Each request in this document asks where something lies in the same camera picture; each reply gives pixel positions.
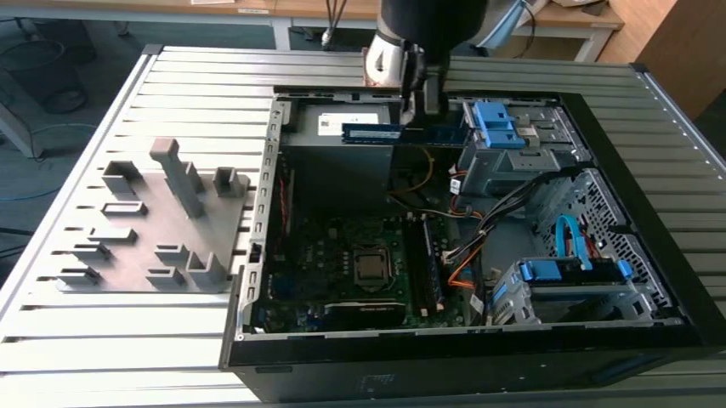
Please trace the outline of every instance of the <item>white sticker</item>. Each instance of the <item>white sticker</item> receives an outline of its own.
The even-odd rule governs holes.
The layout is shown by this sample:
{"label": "white sticker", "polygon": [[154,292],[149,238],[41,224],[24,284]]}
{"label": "white sticker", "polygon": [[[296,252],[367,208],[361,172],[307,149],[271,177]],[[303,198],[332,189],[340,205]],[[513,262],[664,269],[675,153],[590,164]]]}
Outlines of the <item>white sticker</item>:
{"label": "white sticker", "polygon": [[472,294],[468,304],[471,304],[473,310],[476,310],[479,314],[484,313],[484,303],[480,301],[476,295]]}
{"label": "white sticker", "polygon": [[536,136],[536,130],[534,127],[517,127],[519,136]]}
{"label": "white sticker", "polygon": [[377,123],[377,113],[323,113],[317,116],[317,135],[343,135],[343,123]]}
{"label": "white sticker", "polygon": [[192,5],[197,4],[232,4],[235,0],[192,0]]}
{"label": "white sticker", "polygon": [[457,195],[457,193],[460,192],[461,190],[461,182],[459,180],[456,180],[455,178],[451,179],[451,184],[449,184],[449,192],[451,194],[455,194]]}
{"label": "white sticker", "polygon": [[368,139],[397,139],[400,132],[384,132],[381,130],[351,130],[348,136]]}
{"label": "white sticker", "polygon": [[260,8],[237,8],[237,13],[243,13],[243,14],[269,14],[269,10],[263,10]]}
{"label": "white sticker", "polygon": [[616,24],[610,24],[610,23],[592,23],[590,25],[592,28],[612,28],[614,30],[616,30]]}

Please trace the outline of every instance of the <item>aluminum slotted table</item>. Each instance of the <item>aluminum slotted table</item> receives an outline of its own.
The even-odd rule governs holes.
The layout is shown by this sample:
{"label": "aluminum slotted table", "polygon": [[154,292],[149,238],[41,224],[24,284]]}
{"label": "aluminum slotted table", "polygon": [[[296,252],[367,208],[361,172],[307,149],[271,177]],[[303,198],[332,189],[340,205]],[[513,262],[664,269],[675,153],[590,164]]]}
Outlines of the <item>aluminum slotted table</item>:
{"label": "aluminum slotted table", "polygon": [[[70,255],[52,252],[78,238],[90,226],[88,211],[109,197],[100,177],[108,161],[159,169],[148,157],[153,137],[176,138],[181,160],[193,161],[201,173],[235,167],[256,185],[272,86],[359,86],[363,61],[357,54],[146,50],[0,291],[0,400],[8,406],[259,402],[233,374],[216,370],[228,293],[62,293],[50,277]],[[467,58],[452,61],[448,87],[583,94],[726,312],[726,166],[650,75],[627,65]],[[252,207],[249,194],[245,209]],[[232,272],[245,261],[251,223],[245,211]],[[595,390],[427,403],[718,406],[724,394],[726,359],[719,355]]]}

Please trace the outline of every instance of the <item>open computer tower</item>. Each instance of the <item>open computer tower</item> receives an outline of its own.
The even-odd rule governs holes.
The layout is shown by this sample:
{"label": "open computer tower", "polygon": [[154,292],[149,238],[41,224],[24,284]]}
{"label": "open computer tower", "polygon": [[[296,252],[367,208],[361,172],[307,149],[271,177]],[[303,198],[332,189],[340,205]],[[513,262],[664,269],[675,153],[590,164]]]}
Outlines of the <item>open computer tower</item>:
{"label": "open computer tower", "polygon": [[220,368],[263,401],[590,388],[726,323],[576,94],[277,88]]}

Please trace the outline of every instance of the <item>ram slot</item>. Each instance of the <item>ram slot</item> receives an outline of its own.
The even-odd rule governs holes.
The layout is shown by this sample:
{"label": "ram slot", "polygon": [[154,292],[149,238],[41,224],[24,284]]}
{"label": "ram slot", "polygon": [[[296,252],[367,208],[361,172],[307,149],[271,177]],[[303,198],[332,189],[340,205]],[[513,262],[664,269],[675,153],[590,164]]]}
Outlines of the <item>ram slot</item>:
{"label": "ram slot", "polygon": [[433,292],[435,300],[435,310],[443,310],[443,292],[441,292],[441,267],[439,266],[439,258],[435,256],[435,238],[431,233],[431,225],[428,222],[428,217],[423,216],[423,236],[427,243],[427,269],[428,269],[428,279],[431,280],[431,290]]}
{"label": "ram slot", "polygon": [[423,221],[407,219],[403,222],[403,240],[408,281],[413,310],[427,317],[435,312],[435,289],[429,279],[427,239],[424,237]]}

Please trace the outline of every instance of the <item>orange wire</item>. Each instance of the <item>orange wire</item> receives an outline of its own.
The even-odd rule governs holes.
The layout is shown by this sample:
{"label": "orange wire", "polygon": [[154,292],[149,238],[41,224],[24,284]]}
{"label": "orange wire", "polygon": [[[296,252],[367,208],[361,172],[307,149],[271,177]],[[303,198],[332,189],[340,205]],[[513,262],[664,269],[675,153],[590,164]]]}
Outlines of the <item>orange wire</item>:
{"label": "orange wire", "polygon": [[[465,212],[459,212],[459,211],[456,211],[456,208],[453,207],[453,201],[456,201],[456,197],[457,197],[457,195],[452,195],[452,196],[451,196],[449,213],[453,214],[453,215],[465,215]],[[477,219],[484,218],[484,216],[481,215],[481,213],[477,212],[477,211],[472,211],[472,215],[473,215],[473,217],[476,217]]]}
{"label": "orange wire", "polygon": [[586,244],[590,254],[590,258],[599,258],[600,257],[600,251],[598,251],[598,247],[594,245],[592,240],[590,239],[590,235],[583,234],[586,237]]}
{"label": "orange wire", "polygon": [[388,194],[393,194],[393,195],[399,196],[399,195],[401,195],[404,193],[409,193],[409,192],[417,190],[420,187],[423,187],[425,185],[425,183],[431,179],[431,176],[433,176],[433,161],[435,161],[433,157],[431,156],[431,153],[428,153],[428,150],[425,150],[423,147],[419,147],[419,149],[423,152],[423,154],[427,155],[428,172],[427,172],[425,178],[423,179],[423,181],[420,183],[417,183],[412,187],[408,187],[407,189],[388,191]]}
{"label": "orange wire", "polygon": [[468,254],[468,257],[465,257],[464,262],[457,266],[456,270],[451,274],[448,278],[448,284],[452,286],[463,286],[468,287],[469,289],[473,289],[473,285],[468,282],[461,282],[460,280],[456,280],[457,274],[464,270],[464,266],[472,261],[473,257],[476,256],[476,253],[479,253],[481,247],[484,246],[484,243],[481,242],[476,248],[473,248],[472,253]]}

